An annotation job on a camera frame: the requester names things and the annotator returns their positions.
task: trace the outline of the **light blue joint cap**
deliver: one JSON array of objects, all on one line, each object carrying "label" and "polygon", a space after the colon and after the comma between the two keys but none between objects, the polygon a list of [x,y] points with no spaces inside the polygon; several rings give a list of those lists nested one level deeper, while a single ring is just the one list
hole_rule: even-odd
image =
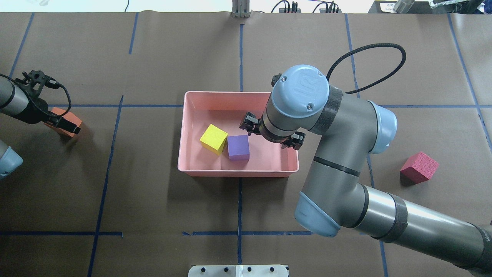
[{"label": "light blue joint cap", "polygon": [[390,147],[390,142],[395,138],[398,128],[398,120],[395,114],[372,101],[368,101],[374,107],[377,117],[377,137],[374,147],[369,153],[379,154]]},{"label": "light blue joint cap", "polygon": [[272,103],[283,115],[306,118],[321,111],[330,94],[326,76],[317,68],[298,65],[287,69],[272,90]]},{"label": "light blue joint cap", "polygon": [[316,205],[302,191],[301,197],[297,202],[294,216],[297,222],[311,232],[324,237],[334,237],[340,230],[338,225],[329,215],[327,215],[318,205]]},{"label": "light blue joint cap", "polygon": [[22,164],[23,160],[12,147],[9,146],[4,155],[0,158],[0,180],[12,173]]}]

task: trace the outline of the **pink plastic bin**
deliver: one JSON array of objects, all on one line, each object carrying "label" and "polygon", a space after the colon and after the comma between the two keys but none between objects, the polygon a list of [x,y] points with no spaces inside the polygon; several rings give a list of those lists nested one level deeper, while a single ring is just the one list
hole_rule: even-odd
[{"label": "pink plastic bin", "polygon": [[191,176],[287,177],[299,170],[297,151],[282,149],[262,136],[249,137],[249,161],[229,161],[225,147],[217,156],[205,149],[200,137],[209,124],[230,136],[247,134],[239,129],[247,111],[261,116],[270,93],[188,91],[184,95],[178,169]]}]

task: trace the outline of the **black cable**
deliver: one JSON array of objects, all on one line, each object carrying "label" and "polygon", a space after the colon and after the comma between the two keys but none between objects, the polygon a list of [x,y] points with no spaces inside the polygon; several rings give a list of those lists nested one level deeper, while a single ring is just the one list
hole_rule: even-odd
[{"label": "black cable", "polygon": [[470,0],[468,3],[465,5],[464,9],[461,10],[460,13],[463,14],[473,14],[473,12],[480,6],[480,4],[484,0]]},{"label": "black cable", "polygon": [[60,84],[60,87],[65,91],[65,94],[66,94],[66,99],[68,100],[68,108],[66,109],[66,111],[64,113],[62,113],[60,115],[60,117],[66,115],[70,109],[72,108],[72,99],[70,99],[70,94],[68,94],[68,90],[65,88],[64,85]]},{"label": "black cable", "polygon": [[325,10],[325,13],[332,13],[332,9],[335,8],[335,5],[333,5],[333,4],[334,4],[333,2],[330,4],[330,7],[328,7],[328,9]]},{"label": "black cable", "polygon": [[278,3],[274,6],[274,8],[272,9],[272,11],[271,11],[270,13],[272,13],[272,12],[275,10],[275,8],[276,8],[278,5],[280,5],[280,3],[282,3],[282,2],[284,2],[284,5],[285,5],[285,3],[287,3],[287,5],[288,5],[288,7],[289,7],[288,9],[290,10],[290,3],[289,3],[289,1],[287,1],[287,0],[281,0],[280,2],[278,2]]},{"label": "black cable", "polygon": [[357,48],[355,50],[352,50],[352,51],[348,52],[347,54],[341,56],[332,65],[332,67],[330,67],[330,70],[326,74],[326,79],[328,81],[330,81],[330,76],[332,75],[333,70],[335,70],[335,67],[337,67],[337,65],[341,61],[343,61],[345,58],[350,57],[350,56],[352,56],[352,55],[354,55],[356,53],[359,53],[361,51],[364,51],[364,50],[367,50],[367,49],[371,49],[371,48],[377,48],[377,47],[391,47],[391,48],[396,48],[396,49],[400,50],[400,52],[401,52],[401,62],[400,62],[400,64],[391,73],[389,73],[388,75],[384,76],[383,78],[381,78],[381,79],[375,81],[374,83],[372,83],[370,85],[367,85],[367,86],[365,86],[363,88],[356,89],[356,90],[353,90],[353,91],[349,91],[349,92],[347,92],[347,94],[352,94],[352,93],[357,93],[357,92],[363,91],[363,90],[368,89],[368,88],[370,88],[372,86],[375,86],[375,85],[379,84],[380,82],[382,82],[382,81],[388,79],[389,77],[393,76],[398,70],[400,70],[400,68],[403,66],[403,64],[406,61],[406,52],[405,52],[405,49],[403,47],[401,47],[400,45],[394,44],[394,43],[375,43],[375,44],[369,44],[369,45],[366,45],[366,46],[362,46],[360,48]]},{"label": "black cable", "polygon": [[316,2],[320,2],[320,3],[319,3],[319,4],[318,4],[318,5],[314,8],[314,10],[312,11],[312,13],[314,13],[314,12],[316,11],[316,9],[317,9],[320,5],[322,5],[322,4],[325,4],[325,5],[326,5],[325,12],[328,12],[328,4],[335,4],[334,2],[326,2],[326,1],[316,1]]},{"label": "black cable", "polygon": [[[6,76],[6,75],[3,75],[3,74],[0,74],[0,77],[4,77],[6,78],[7,80],[11,81],[12,83],[15,84],[15,81],[14,79],[10,78],[9,76]],[[42,110],[34,100],[32,100],[32,97],[31,95],[22,87],[20,86],[16,86],[18,87],[19,89],[21,89],[21,91],[26,95],[26,97],[28,98],[29,102],[31,102],[34,107],[39,110],[40,112],[42,112],[44,115],[48,116],[48,117],[53,117],[53,113],[47,113],[45,112],[44,110]],[[62,116],[66,115],[70,109],[72,108],[72,100],[70,99],[70,95],[68,94],[68,91],[67,89],[65,88],[65,86],[63,86],[62,84],[60,84],[60,87],[63,88],[63,90],[65,91],[65,94],[66,94],[66,97],[68,99],[68,108],[66,109],[66,111],[64,113],[62,113],[61,115],[56,115],[58,118],[61,118]]]}]

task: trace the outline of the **foam block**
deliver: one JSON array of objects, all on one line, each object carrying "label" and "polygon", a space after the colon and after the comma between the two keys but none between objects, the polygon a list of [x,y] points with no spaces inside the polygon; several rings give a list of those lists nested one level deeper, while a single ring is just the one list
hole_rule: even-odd
[{"label": "foam block", "polygon": [[[60,108],[57,108],[57,107],[54,107],[51,112],[54,113],[54,114],[57,114],[57,115],[60,115],[62,113],[64,113],[66,110],[64,109],[60,109]],[[82,124],[82,120],[80,120],[80,118],[78,118],[77,116],[75,116],[75,114],[73,114],[71,111],[69,111],[66,115],[63,116],[64,119],[72,122],[73,124],[77,125],[77,127],[80,127],[80,125]],[[70,132],[67,132],[65,130],[62,130],[60,128],[55,128],[49,124],[44,124],[48,127],[50,127],[51,129],[55,130],[58,134],[61,134],[61,135],[64,135],[64,136],[67,136],[67,137],[71,137],[73,138],[73,136],[75,135],[74,133],[70,133]]]},{"label": "foam block", "polygon": [[432,178],[439,163],[427,156],[424,152],[419,152],[406,161],[400,173],[406,176],[415,184],[428,181]]},{"label": "foam block", "polygon": [[227,143],[227,133],[210,124],[200,138],[203,147],[220,156]]},{"label": "foam block", "polygon": [[249,142],[247,135],[227,137],[227,147],[229,150],[229,160],[249,160]]}]

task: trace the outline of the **black tape band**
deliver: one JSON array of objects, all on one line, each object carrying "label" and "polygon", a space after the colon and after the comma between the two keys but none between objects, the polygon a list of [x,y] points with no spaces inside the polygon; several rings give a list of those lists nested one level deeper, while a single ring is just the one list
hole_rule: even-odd
[{"label": "black tape band", "polygon": [[338,169],[338,170],[340,170],[340,171],[343,171],[343,172],[348,173],[348,174],[350,174],[350,175],[354,175],[354,176],[356,176],[356,177],[359,177],[359,176],[360,176],[360,174],[361,174],[361,173],[360,173],[360,172],[358,172],[358,171],[355,171],[355,170],[350,169],[350,168],[346,168],[346,167],[344,167],[344,166],[341,166],[341,165],[336,164],[336,163],[334,163],[334,162],[327,161],[327,160],[322,159],[322,158],[320,158],[320,157],[316,157],[316,156],[315,156],[315,157],[314,157],[314,159],[313,159],[313,161],[318,162],[318,163],[320,163],[320,164],[322,164],[322,165],[325,165],[325,166],[327,166],[327,167],[331,167],[331,168],[334,168],[334,169]]},{"label": "black tape band", "polygon": [[475,228],[477,228],[477,230],[482,235],[482,239],[484,241],[484,250],[482,251],[480,259],[478,259],[478,261],[473,265],[466,267],[457,267],[467,270],[473,270],[480,274],[490,274],[492,273],[492,234],[490,232],[487,232],[485,229],[480,228],[479,226],[476,226],[472,223],[470,224],[475,226]]},{"label": "black tape band", "polygon": [[382,242],[390,243],[396,241],[403,235],[403,232],[405,232],[405,229],[408,226],[408,210],[406,209],[405,201],[401,197],[398,197],[391,193],[388,194],[391,195],[391,197],[395,201],[395,221],[393,222],[393,226],[391,226],[390,230],[384,236],[373,238]]},{"label": "black tape band", "polygon": [[359,184],[359,185],[361,185],[362,188],[364,189],[364,209],[362,210],[362,213],[361,213],[361,216],[359,217],[359,219],[357,219],[357,222],[355,222],[354,225],[352,225],[352,226],[349,227],[350,229],[359,226],[359,224],[362,222],[362,220],[364,219],[364,217],[366,216],[366,214],[368,212],[368,207],[369,207],[369,192],[368,192],[368,189],[366,188],[366,186],[364,186],[362,184]]},{"label": "black tape band", "polygon": [[3,109],[6,106],[8,106],[10,104],[10,102],[12,102],[12,100],[14,99],[15,87],[14,87],[14,84],[12,84],[12,83],[10,83],[10,84],[12,85],[12,94],[10,95],[10,98],[7,100],[7,102],[5,102],[3,105],[0,106],[0,109]]},{"label": "black tape band", "polygon": [[326,102],[325,107],[323,108],[323,111],[321,112],[318,120],[309,130],[310,132],[317,135],[322,135],[328,130],[338,113],[342,96],[342,90],[330,85],[330,94],[328,95],[328,101]]}]

